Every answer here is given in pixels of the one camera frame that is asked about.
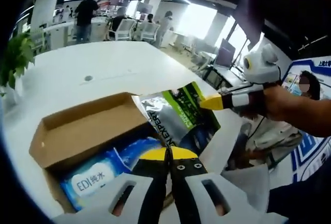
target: white table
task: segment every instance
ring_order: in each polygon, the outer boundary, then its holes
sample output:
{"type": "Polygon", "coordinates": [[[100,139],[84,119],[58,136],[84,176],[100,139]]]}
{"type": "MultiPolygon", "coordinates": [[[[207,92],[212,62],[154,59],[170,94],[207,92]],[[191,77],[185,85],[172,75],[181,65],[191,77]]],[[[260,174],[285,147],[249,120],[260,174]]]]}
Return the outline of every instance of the white table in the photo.
{"type": "MultiPolygon", "coordinates": [[[[49,216],[63,212],[52,198],[42,169],[28,149],[41,118],[119,92],[149,94],[196,81],[203,94],[215,90],[183,65],[145,42],[110,41],[70,46],[36,56],[23,77],[23,100],[5,113],[6,146],[26,191],[49,216]],[[85,82],[85,76],[93,76],[85,82]]],[[[233,149],[242,119],[231,110],[215,112],[221,129],[201,155],[209,171],[220,173],[233,149]]],[[[179,223],[172,204],[161,223],[179,223]]]]}

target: cardboard box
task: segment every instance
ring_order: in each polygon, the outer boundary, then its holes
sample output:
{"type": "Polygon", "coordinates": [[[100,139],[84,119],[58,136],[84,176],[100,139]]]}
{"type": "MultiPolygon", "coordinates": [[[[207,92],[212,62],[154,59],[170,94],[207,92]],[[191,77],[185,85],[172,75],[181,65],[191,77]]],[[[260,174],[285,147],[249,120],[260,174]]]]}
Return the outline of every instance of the cardboard box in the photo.
{"type": "Polygon", "coordinates": [[[157,137],[131,96],[120,93],[87,102],[39,123],[29,153],[43,168],[50,192],[65,213],[75,210],[59,185],[64,175],[102,151],[157,137]]]}

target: man in black shirt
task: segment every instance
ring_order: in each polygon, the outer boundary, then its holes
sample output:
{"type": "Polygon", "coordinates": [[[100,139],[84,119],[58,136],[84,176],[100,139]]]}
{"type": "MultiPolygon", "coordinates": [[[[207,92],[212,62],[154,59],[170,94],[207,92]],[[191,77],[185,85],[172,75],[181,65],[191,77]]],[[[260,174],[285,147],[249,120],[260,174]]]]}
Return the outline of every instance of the man in black shirt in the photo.
{"type": "Polygon", "coordinates": [[[93,12],[99,8],[94,0],[84,0],[74,11],[77,14],[76,44],[86,43],[91,34],[91,19],[93,12]]]}

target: face mask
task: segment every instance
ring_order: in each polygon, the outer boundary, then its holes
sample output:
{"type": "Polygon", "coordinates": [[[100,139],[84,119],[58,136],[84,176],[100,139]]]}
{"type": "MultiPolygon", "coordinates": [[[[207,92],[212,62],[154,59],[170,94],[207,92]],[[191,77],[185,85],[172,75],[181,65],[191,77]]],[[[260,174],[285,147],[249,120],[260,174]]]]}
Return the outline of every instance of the face mask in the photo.
{"type": "Polygon", "coordinates": [[[301,96],[302,94],[298,84],[293,84],[290,89],[290,92],[295,96],[301,96]]]}

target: edi water package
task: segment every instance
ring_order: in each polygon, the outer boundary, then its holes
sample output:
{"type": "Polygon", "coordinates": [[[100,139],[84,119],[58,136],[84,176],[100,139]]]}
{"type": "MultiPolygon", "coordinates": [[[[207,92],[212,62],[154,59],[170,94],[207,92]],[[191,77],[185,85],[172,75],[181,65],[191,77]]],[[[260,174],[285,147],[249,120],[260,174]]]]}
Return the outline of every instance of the edi water package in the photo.
{"type": "Polygon", "coordinates": [[[82,164],[67,175],[60,185],[74,209],[79,211],[84,208],[86,198],[123,172],[129,173],[130,170],[123,164],[117,151],[112,149],[82,164]]]}

